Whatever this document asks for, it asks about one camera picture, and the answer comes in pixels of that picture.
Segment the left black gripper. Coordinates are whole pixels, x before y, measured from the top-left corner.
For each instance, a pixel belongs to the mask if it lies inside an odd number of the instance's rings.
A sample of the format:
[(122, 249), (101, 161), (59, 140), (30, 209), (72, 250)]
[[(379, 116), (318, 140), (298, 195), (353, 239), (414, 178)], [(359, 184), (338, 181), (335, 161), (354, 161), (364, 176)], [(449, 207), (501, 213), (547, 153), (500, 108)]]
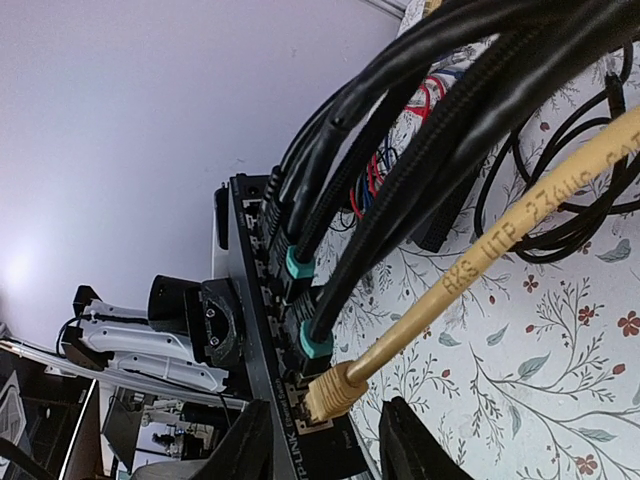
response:
[(241, 304), (228, 278), (204, 281), (184, 293), (194, 359), (212, 368), (241, 363), (244, 323)]

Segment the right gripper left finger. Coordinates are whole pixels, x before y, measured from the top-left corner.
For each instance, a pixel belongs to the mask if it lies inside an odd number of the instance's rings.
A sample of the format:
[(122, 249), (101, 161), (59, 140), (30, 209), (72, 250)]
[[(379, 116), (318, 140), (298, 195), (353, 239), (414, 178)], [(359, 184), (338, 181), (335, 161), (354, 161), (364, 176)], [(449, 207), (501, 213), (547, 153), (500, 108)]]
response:
[(273, 479), (273, 442), (270, 403), (253, 400), (190, 479)]

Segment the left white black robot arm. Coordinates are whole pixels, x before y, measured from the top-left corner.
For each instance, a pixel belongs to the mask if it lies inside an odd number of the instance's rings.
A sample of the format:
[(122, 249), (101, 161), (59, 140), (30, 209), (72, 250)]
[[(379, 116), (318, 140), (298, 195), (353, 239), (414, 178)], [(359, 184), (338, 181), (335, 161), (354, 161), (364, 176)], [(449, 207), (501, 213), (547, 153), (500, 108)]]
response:
[(158, 275), (143, 310), (108, 304), (81, 285), (73, 310), (56, 351), (75, 365), (139, 384), (241, 399), (251, 395), (242, 358), (242, 311), (226, 280)]

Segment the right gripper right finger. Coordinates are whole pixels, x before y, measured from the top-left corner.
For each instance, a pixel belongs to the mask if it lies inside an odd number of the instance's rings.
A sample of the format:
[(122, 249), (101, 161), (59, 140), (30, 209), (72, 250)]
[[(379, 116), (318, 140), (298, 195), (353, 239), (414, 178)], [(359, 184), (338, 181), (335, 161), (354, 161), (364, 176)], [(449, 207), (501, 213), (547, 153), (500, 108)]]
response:
[(383, 402), (379, 441), (383, 479), (472, 480), (402, 397)]

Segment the black network switch box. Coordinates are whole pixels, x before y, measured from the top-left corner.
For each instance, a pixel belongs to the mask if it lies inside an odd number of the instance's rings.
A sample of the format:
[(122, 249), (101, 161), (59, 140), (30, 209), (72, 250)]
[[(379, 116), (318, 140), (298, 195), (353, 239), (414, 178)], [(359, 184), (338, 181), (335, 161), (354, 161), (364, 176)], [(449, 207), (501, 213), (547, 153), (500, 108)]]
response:
[(245, 324), (244, 359), (252, 395), (267, 401), (273, 425), (275, 479), (378, 479), (380, 474), (351, 419), (313, 426), (302, 418), (306, 391), (282, 374), (287, 345), (269, 290), (266, 253), (257, 234), (267, 177), (237, 174), (228, 187), (228, 275)]

